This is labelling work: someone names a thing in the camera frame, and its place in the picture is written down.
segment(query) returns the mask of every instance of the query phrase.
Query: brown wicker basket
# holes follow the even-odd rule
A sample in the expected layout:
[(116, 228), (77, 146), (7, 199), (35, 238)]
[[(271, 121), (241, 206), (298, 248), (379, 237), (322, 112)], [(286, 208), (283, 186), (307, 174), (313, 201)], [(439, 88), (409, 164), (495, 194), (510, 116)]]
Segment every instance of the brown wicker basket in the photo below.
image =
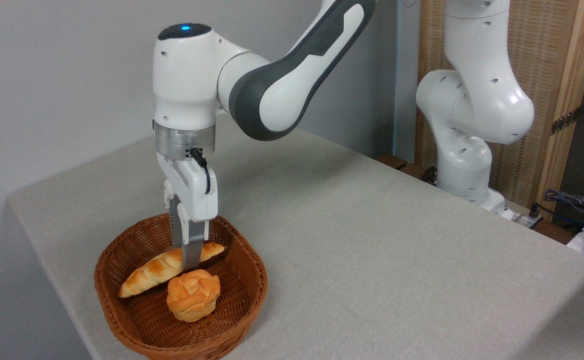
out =
[(214, 312), (193, 323), (178, 321), (168, 309), (167, 283), (130, 298), (117, 296), (134, 269), (172, 247), (168, 214), (139, 221), (103, 251), (94, 285), (107, 325), (126, 347), (153, 360), (212, 360), (228, 355), (246, 337), (265, 300), (265, 267), (226, 219), (210, 221), (209, 237), (227, 247), (200, 264), (219, 276), (221, 295)]

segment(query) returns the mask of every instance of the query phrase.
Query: rattan screen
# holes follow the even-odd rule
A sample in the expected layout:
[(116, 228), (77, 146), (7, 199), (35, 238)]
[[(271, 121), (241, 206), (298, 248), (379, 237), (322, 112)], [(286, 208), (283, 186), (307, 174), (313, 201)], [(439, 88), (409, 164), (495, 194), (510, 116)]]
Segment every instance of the rattan screen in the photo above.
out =
[[(534, 200), (544, 166), (577, 7), (577, 0), (511, 1), (509, 59), (516, 79), (534, 103), (534, 123), (530, 132), (513, 145), (489, 144), (490, 187), (525, 207)], [(444, 18), (445, 0), (422, 0), (419, 80), (429, 71), (452, 69), (443, 51)], [(415, 157), (421, 167), (436, 165), (434, 137), (420, 112)]]

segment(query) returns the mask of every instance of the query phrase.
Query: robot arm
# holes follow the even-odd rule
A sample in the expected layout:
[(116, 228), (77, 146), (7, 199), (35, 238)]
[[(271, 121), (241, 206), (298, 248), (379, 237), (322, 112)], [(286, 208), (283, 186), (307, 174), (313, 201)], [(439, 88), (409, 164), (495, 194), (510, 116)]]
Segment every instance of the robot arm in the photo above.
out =
[(505, 200), (488, 188), (485, 141), (512, 144), (534, 120), (508, 57), (509, 8), (509, 0), (447, 0), (445, 55), (456, 71), (428, 73), (416, 96), (436, 139), (437, 186), (496, 214)]
[(229, 112), (260, 141), (290, 133), (374, 8), (375, 0), (323, 0), (310, 27), (273, 63), (200, 23), (173, 25), (158, 36), (152, 124), (184, 271), (198, 266), (209, 221), (218, 212), (216, 175), (204, 158), (214, 152), (216, 116)]

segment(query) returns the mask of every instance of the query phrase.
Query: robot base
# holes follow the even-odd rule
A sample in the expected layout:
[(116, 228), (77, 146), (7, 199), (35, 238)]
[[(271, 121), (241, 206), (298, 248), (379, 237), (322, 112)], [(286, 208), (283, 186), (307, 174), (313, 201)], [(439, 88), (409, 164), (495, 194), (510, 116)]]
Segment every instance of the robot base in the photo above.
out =
[(503, 195), (494, 191), (493, 189), (488, 189), (480, 194), (475, 194), (474, 196), (459, 196), (461, 199), (478, 205), (487, 211), (502, 216), (505, 219), (511, 220), (514, 216), (512, 210), (505, 205), (505, 198)]

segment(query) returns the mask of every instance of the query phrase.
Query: fake bread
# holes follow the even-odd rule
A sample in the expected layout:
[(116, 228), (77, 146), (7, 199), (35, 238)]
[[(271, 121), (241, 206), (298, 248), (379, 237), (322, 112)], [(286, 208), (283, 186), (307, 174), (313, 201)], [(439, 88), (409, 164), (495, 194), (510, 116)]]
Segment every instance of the fake bread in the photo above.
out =
[[(219, 243), (203, 244), (200, 262), (205, 262), (205, 260), (223, 253), (225, 249), (225, 246)], [(121, 285), (121, 289), (118, 290), (118, 297), (125, 298), (141, 294), (179, 275), (183, 271), (182, 257), (180, 248), (173, 248), (155, 256), (132, 272)]]
[(219, 276), (196, 269), (168, 282), (166, 303), (176, 319), (195, 322), (214, 311), (219, 294)]

